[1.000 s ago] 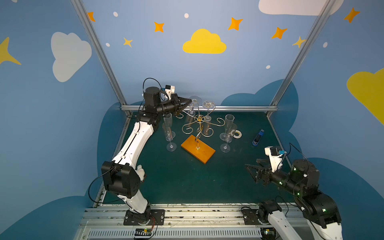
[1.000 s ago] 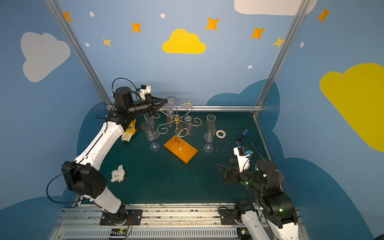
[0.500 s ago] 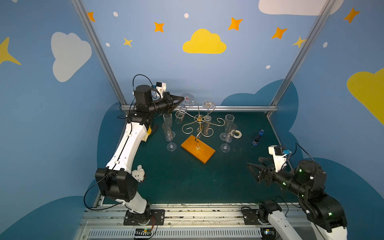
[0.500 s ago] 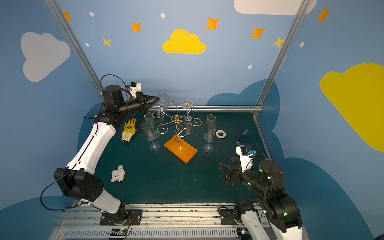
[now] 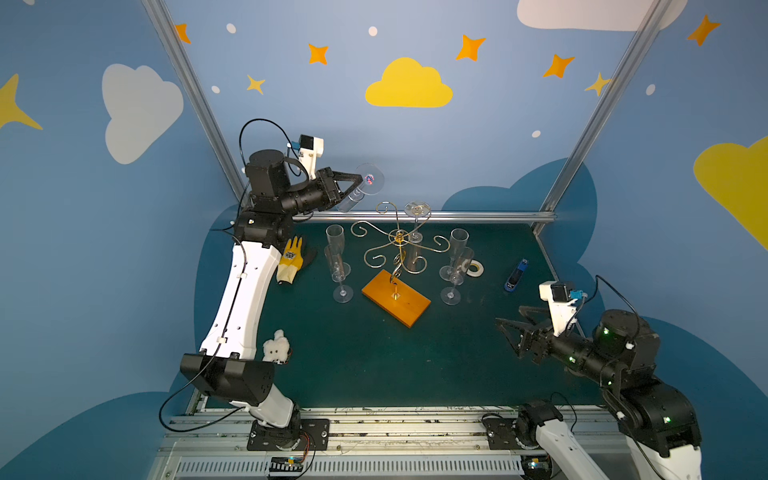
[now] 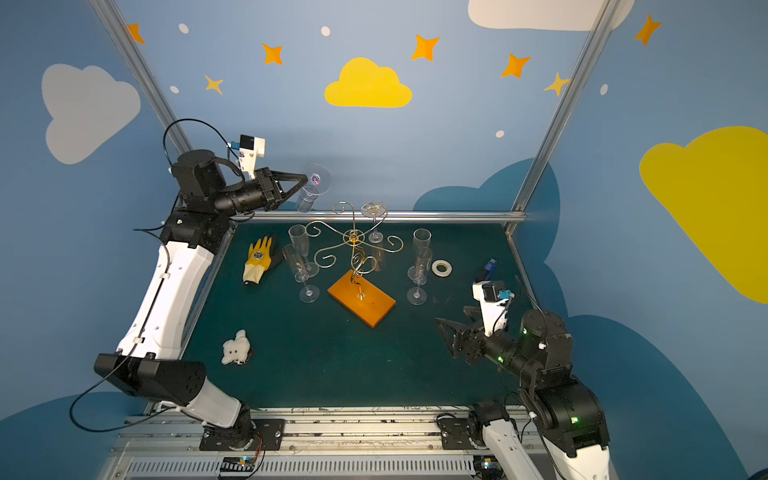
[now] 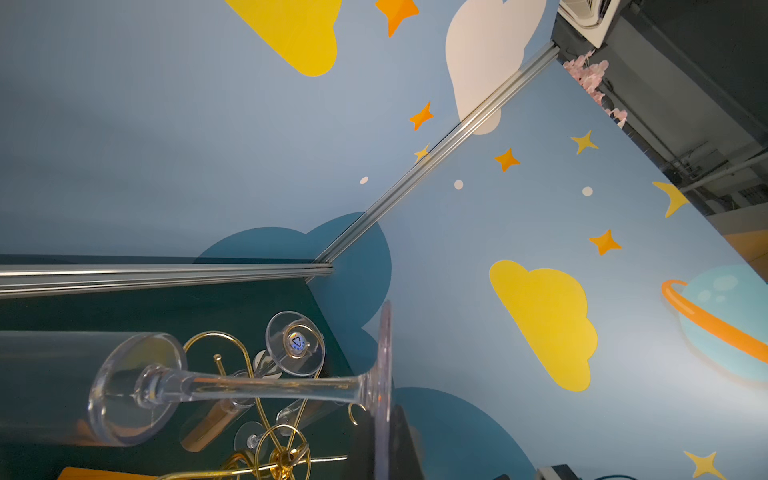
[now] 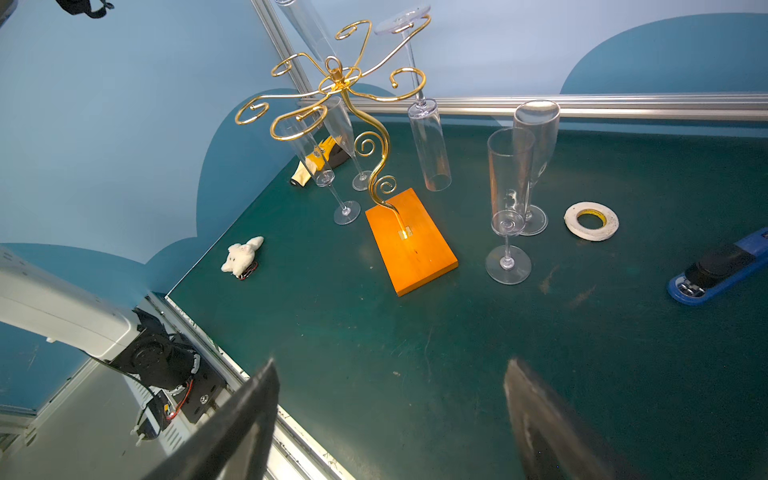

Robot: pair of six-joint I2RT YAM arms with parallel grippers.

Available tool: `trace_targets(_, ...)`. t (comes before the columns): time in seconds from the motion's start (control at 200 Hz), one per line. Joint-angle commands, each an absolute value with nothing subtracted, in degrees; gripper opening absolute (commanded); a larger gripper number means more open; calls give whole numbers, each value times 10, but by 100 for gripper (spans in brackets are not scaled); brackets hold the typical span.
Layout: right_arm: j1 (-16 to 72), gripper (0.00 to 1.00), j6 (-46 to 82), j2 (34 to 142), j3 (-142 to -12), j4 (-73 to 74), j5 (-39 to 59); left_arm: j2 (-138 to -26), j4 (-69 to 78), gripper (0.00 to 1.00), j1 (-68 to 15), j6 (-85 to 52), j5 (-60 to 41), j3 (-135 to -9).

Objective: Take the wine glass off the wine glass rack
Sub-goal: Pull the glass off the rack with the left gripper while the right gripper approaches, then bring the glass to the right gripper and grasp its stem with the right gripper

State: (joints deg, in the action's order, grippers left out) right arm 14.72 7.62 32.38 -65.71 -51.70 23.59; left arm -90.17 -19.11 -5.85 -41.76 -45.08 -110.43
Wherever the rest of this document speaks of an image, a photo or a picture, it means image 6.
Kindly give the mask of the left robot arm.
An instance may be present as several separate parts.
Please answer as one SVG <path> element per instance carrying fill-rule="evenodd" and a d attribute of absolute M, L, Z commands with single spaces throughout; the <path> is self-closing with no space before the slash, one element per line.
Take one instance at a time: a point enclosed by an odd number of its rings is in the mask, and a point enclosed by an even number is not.
<path fill-rule="evenodd" d="M 227 152 L 237 158 L 197 149 L 171 163 L 179 193 L 164 225 L 148 232 L 160 243 L 151 282 L 126 335 L 115 352 L 97 357 L 94 371 L 129 396 L 166 402 L 200 421 L 203 450 L 258 451 L 263 443 L 247 404 L 215 386 L 203 363 L 183 359 L 184 330 L 234 217 L 277 209 L 308 179 L 258 168 L 261 138 L 243 135 Z"/>

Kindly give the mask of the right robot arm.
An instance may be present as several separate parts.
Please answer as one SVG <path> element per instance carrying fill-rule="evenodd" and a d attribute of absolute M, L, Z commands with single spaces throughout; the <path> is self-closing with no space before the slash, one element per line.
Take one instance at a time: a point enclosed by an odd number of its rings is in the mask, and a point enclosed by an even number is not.
<path fill-rule="evenodd" d="M 438 318 L 438 329 L 455 358 L 488 358 L 518 379 L 517 394 L 561 479 L 609 479 L 610 437 L 597 396 L 572 373 L 573 338 L 564 320 L 532 309 L 517 337 L 485 334 L 484 326 Z"/>

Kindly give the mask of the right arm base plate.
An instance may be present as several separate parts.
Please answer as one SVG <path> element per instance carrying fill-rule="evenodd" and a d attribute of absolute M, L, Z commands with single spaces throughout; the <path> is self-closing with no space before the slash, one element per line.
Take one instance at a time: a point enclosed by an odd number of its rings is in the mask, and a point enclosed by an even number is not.
<path fill-rule="evenodd" d="M 435 423 L 440 432 L 440 440 L 444 450 L 478 450 L 479 446 L 471 436 L 467 418 L 450 415 L 438 416 Z"/>

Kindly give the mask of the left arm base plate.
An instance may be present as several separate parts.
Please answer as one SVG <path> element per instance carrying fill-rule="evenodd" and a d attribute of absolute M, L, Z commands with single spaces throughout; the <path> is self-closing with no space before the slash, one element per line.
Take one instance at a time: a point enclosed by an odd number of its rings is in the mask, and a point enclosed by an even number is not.
<path fill-rule="evenodd" d="M 250 452 L 280 449 L 286 422 L 284 419 L 250 419 L 230 428 L 205 426 L 200 451 Z"/>

